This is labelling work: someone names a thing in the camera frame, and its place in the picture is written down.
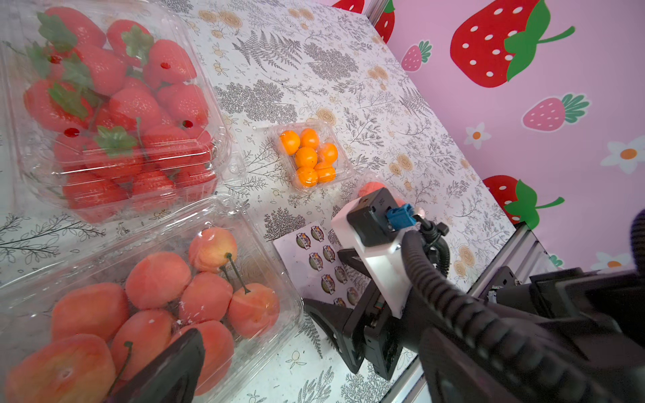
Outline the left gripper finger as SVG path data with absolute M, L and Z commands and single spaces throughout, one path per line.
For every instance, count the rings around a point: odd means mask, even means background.
M 105 402 L 192 402 L 205 359 L 203 337 L 188 330 Z

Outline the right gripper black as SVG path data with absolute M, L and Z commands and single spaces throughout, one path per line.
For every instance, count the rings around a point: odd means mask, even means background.
M 393 316 L 372 279 L 353 309 L 304 298 L 304 311 L 316 322 L 353 374 L 364 362 L 390 380 L 403 349 L 418 352 L 418 328 L 405 314 Z

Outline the white sticker sheet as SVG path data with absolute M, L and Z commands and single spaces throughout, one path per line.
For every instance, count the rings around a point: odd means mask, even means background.
M 329 235 L 320 223 L 308 223 L 273 245 L 300 297 L 353 308 L 362 291 L 341 263 Z

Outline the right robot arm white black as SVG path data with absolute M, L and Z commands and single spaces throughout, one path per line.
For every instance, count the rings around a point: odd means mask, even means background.
M 641 402 L 644 217 L 631 227 L 634 270 L 564 270 L 513 287 L 524 302 L 472 297 L 448 281 L 447 228 L 422 220 L 402 240 L 412 289 L 394 317 L 375 283 L 356 307 L 306 299 L 347 366 L 390 377 L 415 352 L 435 402 Z

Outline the clear large peach box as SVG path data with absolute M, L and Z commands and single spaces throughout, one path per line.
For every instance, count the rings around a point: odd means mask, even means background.
M 1 399 L 105 402 L 188 330 L 192 402 L 230 402 L 294 334 L 302 302 L 241 203 L 210 197 L 1 290 Z

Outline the clear small peach box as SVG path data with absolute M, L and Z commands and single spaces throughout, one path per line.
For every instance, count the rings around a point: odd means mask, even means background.
M 397 196 L 399 193 L 397 192 L 396 189 L 390 189 L 387 184 L 385 184 L 383 181 L 378 179 L 376 176 L 370 176 L 368 178 L 368 181 L 363 184 L 362 186 L 359 187 L 358 191 L 358 197 L 364 197 L 367 196 L 375 191 L 379 191 L 380 189 L 386 188 L 389 190 L 391 195 L 395 198 L 396 203 L 398 206 L 401 208 L 404 205 L 406 205 L 406 201 L 403 201 L 401 198 L 398 198 Z

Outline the clear orange kumquat box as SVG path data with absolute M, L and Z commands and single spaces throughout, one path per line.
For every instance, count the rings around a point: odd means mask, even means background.
M 301 192 L 351 179 L 355 169 L 333 127 L 319 120 L 262 129 L 285 168 L 285 178 Z

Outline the clear strawberry box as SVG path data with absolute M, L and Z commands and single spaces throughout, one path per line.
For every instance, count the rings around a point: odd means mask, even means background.
M 4 1 L 11 208 L 89 223 L 212 196 L 232 154 L 196 47 L 161 1 Z

